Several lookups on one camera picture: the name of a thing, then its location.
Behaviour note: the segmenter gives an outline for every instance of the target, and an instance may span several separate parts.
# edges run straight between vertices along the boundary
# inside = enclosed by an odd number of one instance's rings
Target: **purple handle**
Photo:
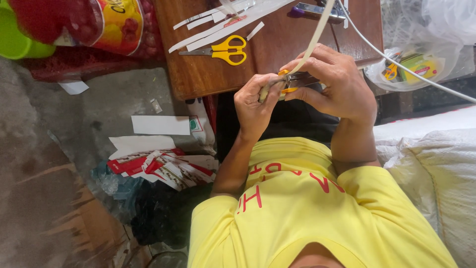
[[[288,12],[288,17],[295,18],[295,19],[302,18],[304,17],[304,10],[299,9],[297,7],[292,7],[291,11]]]

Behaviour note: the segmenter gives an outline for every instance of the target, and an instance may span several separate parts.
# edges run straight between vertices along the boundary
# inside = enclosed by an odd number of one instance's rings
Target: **scissors handle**
[[[243,55],[243,59],[240,60],[239,62],[232,62],[230,60],[230,56],[232,56],[232,55]],[[220,59],[228,62],[228,64],[236,66],[236,65],[242,64],[246,60],[246,53],[244,53],[241,50],[238,50],[236,52],[218,51],[218,52],[213,52],[211,57],[212,58],[220,58]]]
[[[240,39],[243,44],[241,46],[230,46],[230,41],[234,38]],[[223,43],[211,46],[211,49],[213,51],[227,51],[229,49],[242,50],[244,47],[246,47],[246,41],[243,39],[243,37],[239,35],[230,35]]]

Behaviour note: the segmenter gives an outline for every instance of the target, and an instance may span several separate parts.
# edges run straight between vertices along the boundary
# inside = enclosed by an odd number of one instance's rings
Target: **white cable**
[[[296,67],[294,67],[294,69],[290,71],[287,75],[291,75],[299,71],[301,66],[304,65],[306,60],[309,58],[309,56],[313,52],[314,48],[316,47],[317,41],[319,41],[319,38],[321,37],[321,34],[324,31],[324,28],[327,24],[329,15],[334,7],[334,2],[335,0],[327,1],[326,7],[324,8],[324,11],[322,12],[321,18],[319,19],[319,23],[317,24],[316,30],[314,31],[314,34],[312,35],[311,42],[309,42],[309,46],[307,47],[307,50],[304,53],[304,56],[302,57],[301,61],[296,65]]]
[[[340,5],[340,7],[342,8],[342,10],[345,10],[344,5],[342,5],[342,2],[341,2],[340,0],[337,0],[337,1],[339,2],[339,5]],[[462,99],[465,99],[465,100],[467,100],[467,101],[470,101],[470,102],[472,102],[472,103],[476,103],[476,99],[475,99],[475,98],[466,96],[466,95],[464,95],[464,94],[462,94],[462,93],[456,92],[456,91],[454,91],[454,90],[452,90],[452,89],[449,89],[449,88],[444,87],[444,86],[442,86],[442,85],[440,85],[440,84],[437,84],[437,83],[435,83],[435,82],[433,82],[433,81],[430,81],[430,80],[428,80],[428,79],[426,79],[426,78],[424,78],[424,77],[421,77],[421,76],[419,76],[418,74],[416,74],[416,73],[412,72],[411,70],[409,70],[407,67],[405,67],[405,66],[401,65],[400,63],[397,63],[396,61],[390,59],[388,56],[386,56],[384,53],[382,53],[380,50],[378,50],[374,45],[372,45],[372,43],[370,43],[370,42],[367,40],[367,38],[365,38],[365,37],[359,32],[359,30],[357,30],[357,27],[355,26],[355,24],[353,23],[353,21],[350,19],[350,17],[349,17],[349,15],[347,14],[347,12],[344,12],[344,14],[345,14],[346,18],[349,20],[350,25],[352,25],[352,27],[356,30],[357,34],[360,35],[360,37],[362,37],[362,39],[363,39],[371,48],[373,48],[375,51],[377,51],[377,53],[380,54],[380,56],[384,57],[385,59],[387,59],[388,61],[392,62],[392,63],[395,64],[396,66],[402,68],[403,70],[409,72],[411,75],[415,76],[416,78],[418,78],[418,79],[420,79],[420,80],[422,80],[422,81],[425,81],[425,82],[427,82],[428,84],[430,84],[430,85],[432,85],[432,86],[434,86],[434,87],[437,87],[437,88],[439,88],[439,89],[441,89],[441,90],[443,90],[443,91],[446,91],[446,92],[448,92],[448,93],[450,93],[450,94],[453,94],[453,95],[455,95],[455,96],[458,96],[458,97],[460,97],[460,98],[462,98]]]

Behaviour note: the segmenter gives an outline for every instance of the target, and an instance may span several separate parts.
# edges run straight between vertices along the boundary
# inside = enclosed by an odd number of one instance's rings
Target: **wooden table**
[[[350,16],[361,33],[377,48],[383,50],[380,0],[348,0]],[[294,1],[279,10],[262,17],[233,34],[246,37],[263,21],[265,26],[247,43],[243,51],[248,58],[238,66],[228,65],[210,56],[181,56],[179,51],[168,49],[194,34],[214,25],[206,22],[191,30],[184,25],[176,30],[173,26],[217,6],[219,0],[155,0],[160,33],[166,50],[170,82],[175,97],[186,100],[237,90],[256,73],[278,72],[279,68],[295,59],[311,40],[317,21],[293,19],[287,13],[300,1]],[[313,0],[301,0],[315,4]],[[328,23],[319,42],[351,55],[359,66],[375,63],[380,56],[357,35],[352,26],[344,29],[344,23],[333,25],[335,37]],[[203,48],[223,42],[228,36]]]

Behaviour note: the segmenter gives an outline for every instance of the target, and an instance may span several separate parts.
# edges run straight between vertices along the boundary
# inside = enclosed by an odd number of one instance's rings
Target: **scissors blade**
[[[192,50],[192,51],[180,51],[178,54],[179,55],[205,55],[205,56],[211,56],[212,55],[211,48],[205,48],[205,49],[197,49],[197,50]]]

